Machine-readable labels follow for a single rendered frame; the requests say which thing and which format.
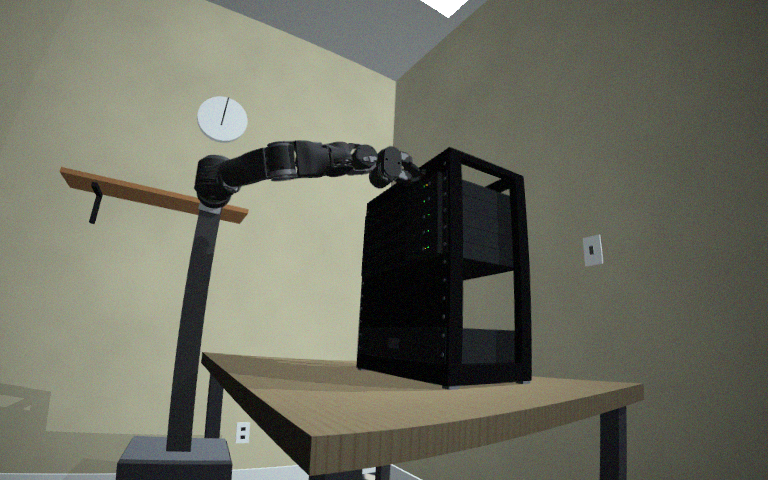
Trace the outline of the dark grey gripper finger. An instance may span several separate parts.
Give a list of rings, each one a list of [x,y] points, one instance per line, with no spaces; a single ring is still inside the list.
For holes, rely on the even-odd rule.
[[[402,151],[400,151],[400,153],[402,155],[402,166],[404,167],[405,171],[408,171],[410,174],[412,174],[412,178],[420,172],[426,172],[424,169],[420,170],[414,163],[412,164],[413,159],[411,156],[409,156],[408,153]]]
[[[412,178],[412,174],[408,173],[408,171],[401,169],[401,173],[398,176],[398,178],[395,180],[395,182],[403,183],[403,186],[410,186],[416,183],[417,181],[419,181],[425,175],[426,175],[425,172],[424,173],[420,172],[419,174],[417,174]]]

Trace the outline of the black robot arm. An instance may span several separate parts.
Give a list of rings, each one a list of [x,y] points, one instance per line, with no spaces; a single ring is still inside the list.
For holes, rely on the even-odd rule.
[[[353,148],[356,151],[354,150],[351,156]],[[208,155],[199,160],[197,166],[194,189],[200,201],[198,209],[219,215],[221,208],[228,204],[231,196],[237,193],[241,186],[268,179],[286,181],[346,174],[363,175],[371,172],[369,169],[377,160],[376,150],[367,144],[321,144],[305,140],[272,142],[266,148],[256,149],[233,159]]]

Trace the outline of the black server rack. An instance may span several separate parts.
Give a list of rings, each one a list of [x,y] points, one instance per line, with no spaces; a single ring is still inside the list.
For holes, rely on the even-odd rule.
[[[500,180],[462,180],[462,164]],[[420,181],[367,203],[356,367],[448,390],[530,384],[523,176],[451,147],[419,169]],[[509,271],[515,331],[463,328],[463,281]]]

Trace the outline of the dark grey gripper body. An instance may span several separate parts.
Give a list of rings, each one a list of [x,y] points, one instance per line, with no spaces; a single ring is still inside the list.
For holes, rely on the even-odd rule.
[[[388,146],[379,153],[377,162],[369,169],[369,180],[374,187],[381,189],[400,175],[402,155],[394,146]]]

